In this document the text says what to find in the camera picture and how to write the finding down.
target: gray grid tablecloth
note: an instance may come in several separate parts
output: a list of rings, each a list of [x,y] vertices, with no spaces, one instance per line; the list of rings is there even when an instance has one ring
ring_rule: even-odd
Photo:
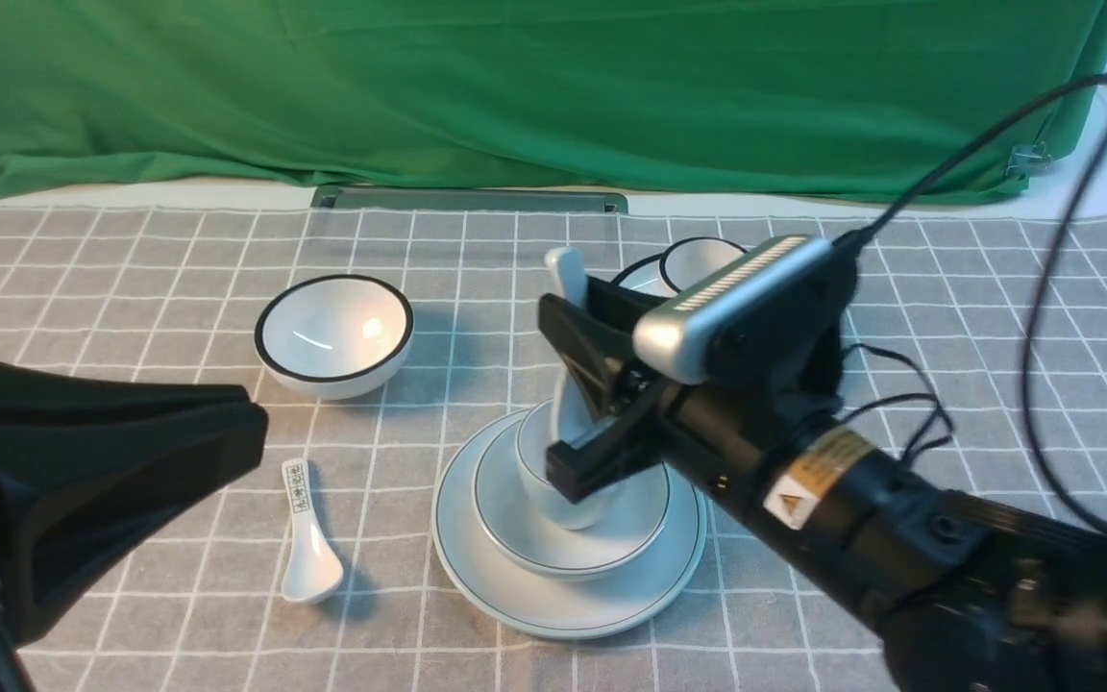
[[[566,215],[230,214],[0,208],[0,360],[152,382],[238,382],[271,413],[262,468],[190,509],[23,652],[42,691],[891,689],[878,641],[720,514],[689,590],[650,624],[592,643],[537,643],[458,596],[430,548],[439,467],[483,424],[552,391],[536,331],[542,256],[583,250],[610,276],[680,237],[751,245],[835,234],[818,219]],[[921,462],[950,487],[1063,517],[1033,476],[1014,414],[1020,321],[1051,225],[897,223],[863,258],[850,338],[934,374],[956,446]],[[350,404],[296,397],[260,371],[255,318],[294,281],[334,271],[400,286],[417,314],[407,368]],[[1107,218],[1082,223],[1039,348],[1053,458],[1107,517]],[[857,355],[848,400],[914,390]],[[898,446],[923,411],[862,431]],[[351,565],[317,608],[278,599],[287,556],[280,462],[315,465],[317,509]]]

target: metal clip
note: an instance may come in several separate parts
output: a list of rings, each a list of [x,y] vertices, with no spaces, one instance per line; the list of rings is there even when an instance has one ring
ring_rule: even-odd
[[[1034,175],[1048,171],[1052,165],[1053,156],[1045,142],[1020,144],[1014,152],[1011,152],[1010,162],[1006,163],[1006,175]]]

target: white spoon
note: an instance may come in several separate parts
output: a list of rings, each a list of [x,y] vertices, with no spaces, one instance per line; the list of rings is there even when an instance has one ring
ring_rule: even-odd
[[[554,275],[554,288],[557,292],[571,306],[584,310],[588,307],[588,271],[583,268],[583,255],[575,248],[555,248],[545,254],[545,266]],[[558,373],[550,415],[554,416],[550,422],[552,442],[572,442],[592,430],[592,413],[588,411],[588,402],[584,402],[583,393],[579,391],[579,385],[566,366]]]
[[[280,596],[290,603],[317,603],[330,596],[344,578],[344,566],[335,557],[310,498],[310,467],[304,459],[289,459],[280,466],[289,490],[293,516],[293,548],[289,567],[280,582]]]

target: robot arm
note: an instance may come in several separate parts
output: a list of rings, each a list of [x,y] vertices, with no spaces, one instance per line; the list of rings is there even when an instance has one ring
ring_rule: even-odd
[[[840,425],[856,255],[776,239],[661,302],[590,280],[539,324],[599,425],[548,452],[579,500],[668,461],[883,640],[906,692],[1107,689],[1107,537],[942,492]]]

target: bowl with black rim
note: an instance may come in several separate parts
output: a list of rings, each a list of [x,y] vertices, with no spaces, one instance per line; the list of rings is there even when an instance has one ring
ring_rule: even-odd
[[[385,280],[331,275],[277,295],[255,323],[271,376],[307,397],[360,397],[391,380],[412,345],[412,303]]]

